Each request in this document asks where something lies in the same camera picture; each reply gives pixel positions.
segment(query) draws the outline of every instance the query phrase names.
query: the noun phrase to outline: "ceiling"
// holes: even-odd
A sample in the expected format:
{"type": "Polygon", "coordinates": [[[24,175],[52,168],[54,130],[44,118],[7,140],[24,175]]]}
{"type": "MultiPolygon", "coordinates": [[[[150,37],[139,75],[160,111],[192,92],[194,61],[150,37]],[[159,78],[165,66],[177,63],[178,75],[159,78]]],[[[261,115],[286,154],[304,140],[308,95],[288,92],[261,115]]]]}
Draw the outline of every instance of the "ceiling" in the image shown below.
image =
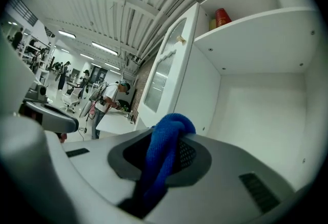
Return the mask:
{"type": "Polygon", "coordinates": [[[174,20],[169,16],[184,0],[170,4],[168,0],[22,1],[68,47],[99,63],[107,62],[133,73],[147,59],[147,54],[140,59],[146,46],[160,40],[164,33],[157,31],[174,20]],[[58,30],[73,33],[76,39],[62,36],[58,30]],[[118,56],[94,47],[91,42],[118,52],[118,56]]]}

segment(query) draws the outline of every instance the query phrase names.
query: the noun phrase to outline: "white countertop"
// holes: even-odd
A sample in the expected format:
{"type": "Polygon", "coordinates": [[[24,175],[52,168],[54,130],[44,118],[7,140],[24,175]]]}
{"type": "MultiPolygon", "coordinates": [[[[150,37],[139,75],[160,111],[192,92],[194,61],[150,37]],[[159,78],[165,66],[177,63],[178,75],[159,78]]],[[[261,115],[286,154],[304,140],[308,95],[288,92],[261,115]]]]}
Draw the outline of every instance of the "white countertop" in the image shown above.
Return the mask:
{"type": "Polygon", "coordinates": [[[96,129],[119,135],[132,132],[134,130],[134,122],[128,120],[127,116],[128,112],[111,108],[99,122],[96,129]]]}

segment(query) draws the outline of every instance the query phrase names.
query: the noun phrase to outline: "fluorescent light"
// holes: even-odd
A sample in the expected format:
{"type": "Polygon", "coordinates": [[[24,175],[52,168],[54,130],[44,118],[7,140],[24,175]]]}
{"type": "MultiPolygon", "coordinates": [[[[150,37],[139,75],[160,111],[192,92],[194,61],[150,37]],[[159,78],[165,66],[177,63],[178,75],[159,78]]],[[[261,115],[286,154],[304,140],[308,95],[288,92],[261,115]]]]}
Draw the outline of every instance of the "fluorescent light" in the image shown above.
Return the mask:
{"type": "Polygon", "coordinates": [[[94,60],[92,57],[86,56],[86,55],[84,55],[84,54],[80,54],[80,55],[82,55],[82,56],[84,56],[84,57],[86,57],[86,58],[89,58],[89,59],[91,59],[91,60],[94,60]]]}
{"type": "Polygon", "coordinates": [[[113,73],[115,73],[115,74],[120,74],[120,73],[117,73],[117,72],[115,72],[115,71],[113,71],[113,70],[110,70],[111,72],[113,72],[113,73]]]}
{"type": "Polygon", "coordinates": [[[96,64],[94,64],[94,63],[91,63],[92,65],[94,65],[94,66],[97,66],[97,67],[100,67],[101,68],[101,66],[99,66],[99,65],[96,65],[96,64]]]}
{"type": "Polygon", "coordinates": [[[118,53],[116,53],[115,51],[113,51],[113,50],[111,50],[111,49],[108,49],[108,48],[105,47],[105,46],[101,46],[101,45],[99,45],[99,44],[96,44],[95,42],[92,42],[92,45],[95,46],[95,47],[98,47],[98,48],[100,48],[100,49],[103,49],[103,50],[105,50],[105,51],[107,51],[107,52],[110,52],[111,54],[118,55],[118,53]]]}
{"type": "Polygon", "coordinates": [[[70,37],[70,38],[73,38],[73,39],[75,39],[76,38],[76,36],[74,35],[74,34],[71,34],[71,33],[67,33],[67,32],[64,32],[64,31],[58,31],[60,34],[62,34],[62,35],[65,35],[65,36],[68,36],[68,37],[70,37]]]}
{"type": "Polygon", "coordinates": [[[105,63],[105,65],[108,65],[108,66],[110,66],[110,67],[112,67],[112,68],[115,68],[115,69],[117,69],[117,70],[120,70],[120,68],[118,68],[118,67],[116,67],[116,66],[113,66],[113,65],[110,65],[110,64],[107,64],[107,63],[105,63]]]}
{"type": "Polygon", "coordinates": [[[161,74],[161,73],[158,73],[158,72],[156,72],[156,74],[158,74],[158,75],[161,75],[161,76],[164,76],[164,77],[166,77],[166,78],[167,78],[167,76],[166,76],[166,75],[163,75],[163,74],[161,74]]]}

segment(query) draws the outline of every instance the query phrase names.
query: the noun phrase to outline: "vent grille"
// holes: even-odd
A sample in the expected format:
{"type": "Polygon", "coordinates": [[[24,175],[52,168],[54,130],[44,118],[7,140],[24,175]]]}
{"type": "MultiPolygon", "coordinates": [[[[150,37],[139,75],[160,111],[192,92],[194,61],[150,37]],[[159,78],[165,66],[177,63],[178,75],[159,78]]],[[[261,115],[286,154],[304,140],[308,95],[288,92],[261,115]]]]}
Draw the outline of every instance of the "vent grille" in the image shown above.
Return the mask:
{"type": "Polygon", "coordinates": [[[148,106],[154,112],[157,112],[159,102],[161,100],[165,84],[170,73],[172,62],[175,53],[167,56],[161,62],[158,63],[155,74],[150,84],[150,88],[147,92],[145,105],[148,106]]]}
{"type": "Polygon", "coordinates": [[[262,213],[279,205],[280,201],[254,173],[240,175],[239,178],[262,213]]]}
{"type": "Polygon", "coordinates": [[[48,37],[51,37],[51,38],[55,37],[55,35],[47,27],[45,27],[45,31],[46,31],[46,34],[48,37]]]}

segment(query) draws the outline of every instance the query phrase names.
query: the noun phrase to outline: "window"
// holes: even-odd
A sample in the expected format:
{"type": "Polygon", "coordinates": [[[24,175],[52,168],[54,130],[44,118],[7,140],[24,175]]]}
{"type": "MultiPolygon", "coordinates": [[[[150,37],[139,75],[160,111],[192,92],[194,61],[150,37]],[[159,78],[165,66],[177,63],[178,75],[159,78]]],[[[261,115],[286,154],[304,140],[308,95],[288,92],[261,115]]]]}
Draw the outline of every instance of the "window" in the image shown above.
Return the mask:
{"type": "Polygon", "coordinates": [[[23,4],[22,0],[9,0],[8,4],[10,4],[31,26],[35,25],[37,21],[36,16],[23,4]]]}
{"type": "Polygon", "coordinates": [[[90,76],[90,82],[101,84],[104,81],[106,74],[106,69],[94,67],[90,76]]]}
{"type": "Polygon", "coordinates": [[[170,73],[175,53],[167,56],[158,63],[155,74],[150,84],[150,88],[145,98],[145,105],[154,112],[157,111],[160,99],[165,88],[165,84],[170,73]]]}
{"type": "Polygon", "coordinates": [[[165,51],[169,50],[169,49],[172,49],[173,46],[178,42],[177,41],[177,37],[179,35],[182,35],[182,31],[185,27],[185,24],[186,24],[186,18],[183,19],[181,22],[179,22],[176,27],[174,27],[174,29],[172,30],[172,32],[170,33],[170,36],[164,46],[164,49],[162,51],[162,53],[164,53],[165,51]]]}

